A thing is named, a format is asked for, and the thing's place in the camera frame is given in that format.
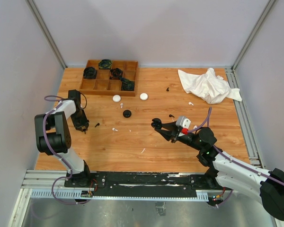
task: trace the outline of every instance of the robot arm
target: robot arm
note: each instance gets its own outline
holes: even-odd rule
[[[90,171],[84,160],[82,160],[71,147],[71,134],[68,128],[67,119],[71,117],[76,130],[86,132],[89,121],[84,110],[81,108],[80,92],[70,90],[68,98],[60,101],[60,107],[52,112],[46,119],[45,129],[43,120],[46,114],[39,114],[35,117],[35,134],[37,148],[41,153],[57,158],[66,168],[67,176],[71,174],[70,180],[65,182],[65,187],[83,187],[90,183]],[[48,148],[44,133],[56,154]]]
[[[220,185],[243,193],[262,204],[270,215],[284,221],[283,171],[258,168],[232,157],[214,145],[217,139],[210,128],[189,132],[191,122],[184,116],[166,124],[158,118],[152,121],[152,127],[167,141],[180,141],[199,151],[197,158],[200,163],[209,167],[205,173],[209,185]]]

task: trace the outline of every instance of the white round cap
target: white round cap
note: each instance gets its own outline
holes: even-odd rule
[[[114,101],[115,103],[120,102],[120,101],[121,101],[121,96],[115,95],[115,96],[113,97],[113,101]]]
[[[140,95],[140,99],[143,100],[143,101],[145,101],[145,100],[148,99],[148,95],[147,95],[146,93],[142,93],[142,94]]]

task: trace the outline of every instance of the white cloth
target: white cloth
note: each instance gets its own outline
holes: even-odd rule
[[[178,70],[179,78],[186,93],[193,93],[209,104],[217,104],[225,97],[242,101],[240,89],[229,86],[223,77],[216,76],[212,68],[205,74],[194,75]]]

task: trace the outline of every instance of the gray wall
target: gray wall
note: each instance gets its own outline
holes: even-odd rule
[[[284,170],[284,0],[273,8],[237,74],[264,164]]]
[[[34,116],[49,109],[62,68],[24,0],[0,0],[0,227],[37,158]]]
[[[267,0],[35,0],[68,65],[133,59],[143,66],[225,66]]]

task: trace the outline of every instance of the cable clip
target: cable clip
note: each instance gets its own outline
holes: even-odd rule
[[[183,134],[185,134],[185,135],[187,135],[188,134],[188,129],[182,129],[182,131],[181,131]]]

